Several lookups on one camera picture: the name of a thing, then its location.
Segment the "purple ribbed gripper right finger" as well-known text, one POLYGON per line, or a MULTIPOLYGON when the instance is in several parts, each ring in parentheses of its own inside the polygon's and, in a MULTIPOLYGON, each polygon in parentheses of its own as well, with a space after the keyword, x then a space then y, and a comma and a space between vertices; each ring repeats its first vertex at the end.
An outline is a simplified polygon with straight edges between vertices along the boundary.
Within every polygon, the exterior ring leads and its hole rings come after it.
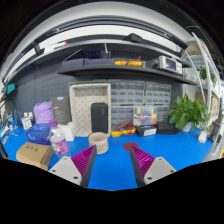
POLYGON ((129 155, 138 187, 143 187, 176 172, 175 168, 163 157, 154 158, 137 147, 132 147, 129 155))

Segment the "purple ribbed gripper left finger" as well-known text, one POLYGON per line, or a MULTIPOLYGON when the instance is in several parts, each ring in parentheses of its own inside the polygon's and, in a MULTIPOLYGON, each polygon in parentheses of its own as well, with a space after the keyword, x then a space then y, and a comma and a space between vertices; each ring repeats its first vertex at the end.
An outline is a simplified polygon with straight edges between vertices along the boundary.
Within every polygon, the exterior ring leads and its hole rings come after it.
POLYGON ((97 156, 96 146, 90 146, 73 157, 64 156, 49 172, 76 185, 87 187, 97 156))

